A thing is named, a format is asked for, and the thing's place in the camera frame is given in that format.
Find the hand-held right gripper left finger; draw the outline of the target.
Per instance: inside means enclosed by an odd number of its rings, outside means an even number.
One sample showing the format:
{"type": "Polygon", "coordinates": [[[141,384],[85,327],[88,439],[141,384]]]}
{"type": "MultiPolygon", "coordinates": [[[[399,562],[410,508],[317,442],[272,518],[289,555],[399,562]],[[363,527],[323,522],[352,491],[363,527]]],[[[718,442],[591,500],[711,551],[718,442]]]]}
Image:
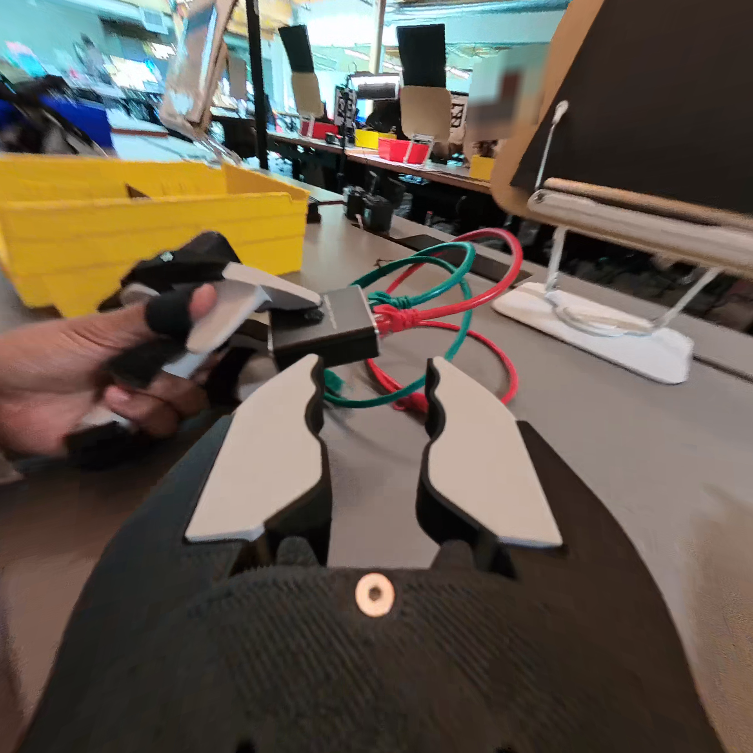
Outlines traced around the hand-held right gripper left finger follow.
{"type": "Polygon", "coordinates": [[[329,539],[332,488],[323,365],[307,355],[264,383],[233,417],[184,536],[192,543],[329,539]]]}

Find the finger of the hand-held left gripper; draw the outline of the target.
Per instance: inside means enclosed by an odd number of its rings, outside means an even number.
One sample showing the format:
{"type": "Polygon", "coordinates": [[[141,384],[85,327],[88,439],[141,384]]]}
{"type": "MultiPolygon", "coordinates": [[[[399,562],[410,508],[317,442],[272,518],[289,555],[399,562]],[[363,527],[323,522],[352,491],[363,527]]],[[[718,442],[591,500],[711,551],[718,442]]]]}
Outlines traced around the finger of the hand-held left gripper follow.
{"type": "Polygon", "coordinates": [[[185,343],[188,353],[215,351],[251,314],[270,310],[306,311],[322,304],[320,294],[314,291],[235,262],[223,269],[214,288],[217,300],[190,330],[185,343]]]}
{"type": "Polygon", "coordinates": [[[254,355],[240,371],[237,392],[254,392],[278,373],[274,359],[269,355],[254,355]]]}

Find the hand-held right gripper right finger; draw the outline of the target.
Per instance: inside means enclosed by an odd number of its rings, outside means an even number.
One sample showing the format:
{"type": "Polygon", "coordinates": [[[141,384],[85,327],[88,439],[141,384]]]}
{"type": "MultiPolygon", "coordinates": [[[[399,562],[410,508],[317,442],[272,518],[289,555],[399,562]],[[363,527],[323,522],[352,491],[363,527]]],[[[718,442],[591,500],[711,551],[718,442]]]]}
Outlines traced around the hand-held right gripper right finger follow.
{"type": "Polygon", "coordinates": [[[557,549],[563,538],[512,412],[443,357],[426,369],[417,519],[435,542],[557,549]]]}

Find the yellow plastic bin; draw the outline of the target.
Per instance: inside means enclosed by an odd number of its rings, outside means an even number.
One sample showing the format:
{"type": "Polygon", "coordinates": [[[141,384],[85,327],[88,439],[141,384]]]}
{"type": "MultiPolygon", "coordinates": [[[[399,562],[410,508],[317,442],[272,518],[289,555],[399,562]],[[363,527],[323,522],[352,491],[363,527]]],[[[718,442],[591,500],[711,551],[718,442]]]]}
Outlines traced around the yellow plastic bin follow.
{"type": "Polygon", "coordinates": [[[93,313],[140,260],[204,231],[273,275],[303,263],[310,193],[232,164],[2,155],[2,272],[29,309],[93,313]]]}

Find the black network splitter box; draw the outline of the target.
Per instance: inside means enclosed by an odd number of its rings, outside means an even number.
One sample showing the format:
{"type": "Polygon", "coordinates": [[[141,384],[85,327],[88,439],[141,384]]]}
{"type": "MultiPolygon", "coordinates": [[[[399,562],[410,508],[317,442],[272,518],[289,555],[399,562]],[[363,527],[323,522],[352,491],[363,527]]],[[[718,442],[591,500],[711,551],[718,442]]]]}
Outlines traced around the black network splitter box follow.
{"type": "Polygon", "coordinates": [[[269,352],[278,371],[307,355],[325,368],[362,362],[380,354],[380,333],[360,286],[347,286],[321,296],[318,307],[273,309],[269,313],[269,352]]]}

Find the person's left hand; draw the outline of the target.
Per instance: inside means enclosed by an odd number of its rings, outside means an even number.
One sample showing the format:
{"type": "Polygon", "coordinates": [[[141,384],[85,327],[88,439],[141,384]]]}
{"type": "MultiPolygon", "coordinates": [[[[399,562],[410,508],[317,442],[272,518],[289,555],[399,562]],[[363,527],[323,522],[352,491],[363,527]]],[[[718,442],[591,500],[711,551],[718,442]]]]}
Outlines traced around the person's left hand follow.
{"type": "Polygon", "coordinates": [[[152,437],[173,435],[208,406],[198,381],[163,373],[142,390],[107,384],[103,373],[111,358],[155,337],[144,303],[2,334],[2,453],[60,456],[65,437],[97,406],[152,437]]]}

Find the black boxy device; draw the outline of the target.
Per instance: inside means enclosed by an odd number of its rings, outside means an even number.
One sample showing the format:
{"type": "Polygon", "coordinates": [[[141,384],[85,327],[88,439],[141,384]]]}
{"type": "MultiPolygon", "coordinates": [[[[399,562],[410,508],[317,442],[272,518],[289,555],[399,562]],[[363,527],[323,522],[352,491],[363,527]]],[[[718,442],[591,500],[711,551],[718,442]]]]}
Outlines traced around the black boxy device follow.
{"type": "Polygon", "coordinates": [[[358,186],[347,186],[344,189],[344,215],[356,223],[361,229],[389,235],[391,222],[395,213],[395,205],[383,196],[368,193],[358,186]]]}

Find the blue plastic bin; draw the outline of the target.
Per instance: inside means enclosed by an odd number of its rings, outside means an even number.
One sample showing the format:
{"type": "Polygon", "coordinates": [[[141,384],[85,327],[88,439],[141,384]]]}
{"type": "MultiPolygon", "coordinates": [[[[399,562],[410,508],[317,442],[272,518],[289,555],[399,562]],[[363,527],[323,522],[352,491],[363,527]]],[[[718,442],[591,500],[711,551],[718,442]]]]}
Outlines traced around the blue plastic bin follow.
{"type": "Polygon", "coordinates": [[[103,105],[89,101],[43,96],[42,102],[88,135],[99,147],[114,151],[111,125],[103,105]]]}

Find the black pole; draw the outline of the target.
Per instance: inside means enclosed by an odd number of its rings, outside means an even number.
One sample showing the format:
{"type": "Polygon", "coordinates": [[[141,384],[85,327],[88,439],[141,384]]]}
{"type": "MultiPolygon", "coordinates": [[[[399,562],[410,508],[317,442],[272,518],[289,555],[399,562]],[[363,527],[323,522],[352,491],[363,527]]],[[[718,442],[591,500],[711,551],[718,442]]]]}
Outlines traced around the black pole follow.
{"type": "Polygon", "coordinates": [[[259,167],[262,170],[268,170],[268,107],[264,88],[261,28],[258,1],[246,1],[246,24],[249,45],[251,85],[253,88],[254,97],[256,154],[259,162],[259,167]]]}

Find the cardboard document stand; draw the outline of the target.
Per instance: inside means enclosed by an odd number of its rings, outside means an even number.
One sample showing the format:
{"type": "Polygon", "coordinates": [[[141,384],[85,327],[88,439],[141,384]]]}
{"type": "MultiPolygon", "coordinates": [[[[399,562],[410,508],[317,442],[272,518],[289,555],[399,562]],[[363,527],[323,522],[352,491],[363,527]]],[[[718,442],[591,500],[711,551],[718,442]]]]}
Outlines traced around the cardboard document stand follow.
{"type": "Polygon", "coordinates": [[[170,2],[175,54],[171,58],[158,110],[167,129],[209,147],[212,101],[228,50],[224,41],[236,1],[170,2]]]}

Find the document stand with black board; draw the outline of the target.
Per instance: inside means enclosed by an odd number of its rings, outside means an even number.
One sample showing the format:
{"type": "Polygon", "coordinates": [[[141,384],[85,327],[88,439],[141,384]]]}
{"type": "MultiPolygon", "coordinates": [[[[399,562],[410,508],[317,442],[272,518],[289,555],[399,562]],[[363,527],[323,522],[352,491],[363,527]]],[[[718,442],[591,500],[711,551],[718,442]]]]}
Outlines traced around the document stand with black board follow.
{"type": "Polygon", "coordinates": [[[553,227],[542,283],[494,310],[664,385],[688,379],[692,340],[669,327],[722,273],[751,277],[751,2],[571,2],[533,93],[517,86],[491,188],[553,227]],[[653,320],[559,287],[567,235],[701,277],[653,320]]]}
{"type": "Polygon", "coordinates": [[[306,25],[282,26],[278,33],[291,69],[291,87],[298,114],[308,120],[324,118],[325,106],[306,25]]]}
{"type": "Polygon", "coordinates": [[[452,95],[447,89],[444,24],[397,28],[402,65],[400,122],[410,139],[449,141],[452,95]]]}

